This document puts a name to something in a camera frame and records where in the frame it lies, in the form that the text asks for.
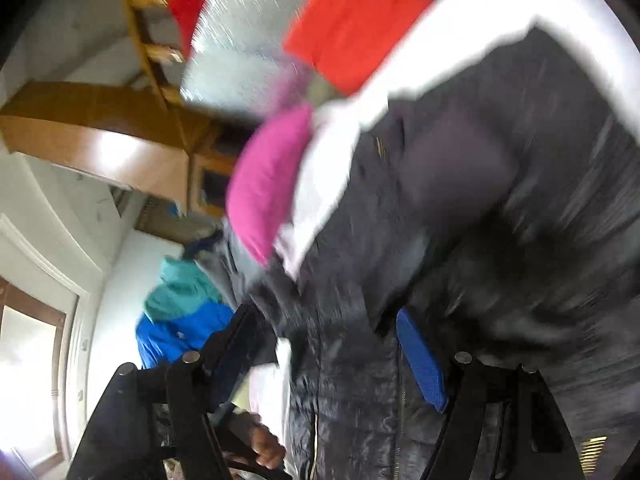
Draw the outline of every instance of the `black metal frame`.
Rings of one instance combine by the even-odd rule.
[[[421,316],[412,312],[412,319]],[[428,323],[417,325],[443,371],[449,397],[446,420],[420,480],[468,480],[484,412],[493,403],[502,405],[502,421],[488,480],[584,480],[567,426],[539,371],[456,360]],[[230,467],[266,480],[290,480],[282,470],[257,465],[250,446],[225,427],[228,400],[258,355],[267,329],[258,309],[243,305],[200,352],[151,370],[121,365],[87,425],[67,479],[166,480],[162,460],[177,458],[188,480],[231,480]],[[157,403],[169,407],[171,446],[158,442]],[[212,424],[208,414],[215,412]],[[640,444],[615,480],[637,480],[639,472]]]

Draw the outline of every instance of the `dark gray puffer jacket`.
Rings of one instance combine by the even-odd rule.
[[[636,140],[540,30],[390,102],[299,282],[273,262],[251,292],[292,341],[300,478],[420,478],[442,417],[387,330],[406,302],[488,364],[537,365],[576,445],[608,437],[593,478],[613,478],[640,438],[639,214]]]

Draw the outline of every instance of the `white fabric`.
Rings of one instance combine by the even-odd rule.
[[[291,343],[279,338],[276,345],[278,364],[267,364],[251,368],[249,371],[249,406],[252,413],[260,415],[260,421],[278,437],[287,450],[285,469],[297,480],[298,474],[293,464],[289,435],[289,378]]]
[[[603,0],[435,0],[356,95],[316,111],[316,138],[300,167],[291,222],[276,251],[294,280],[346,188],[360,131],[390,97],[418,98],[537,25],[570,53],[640,138],[640,54]]]

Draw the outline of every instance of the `blue jacket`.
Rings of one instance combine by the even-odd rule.
[[[136,326],[143,368],[173,362],[189,350],[199,350],[209,336],[226,328],[233,316],[226,305],[206,301],[196,312],[177,319],[152,322],[143,315]]]
[[[166,256],[160,284],[145,300],[145,314],[153,322],[192,314],[207,300],[220,301],[220,293],[196,262]]]

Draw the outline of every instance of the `human hand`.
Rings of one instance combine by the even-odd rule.
[[[271,433],[266,426],[256,424],[249,437],[251,447],[258,454],[255,461],[259,465],[268,469],[276,469],[282,465],[285,455],[284,446],[280,445],[278,437]]]

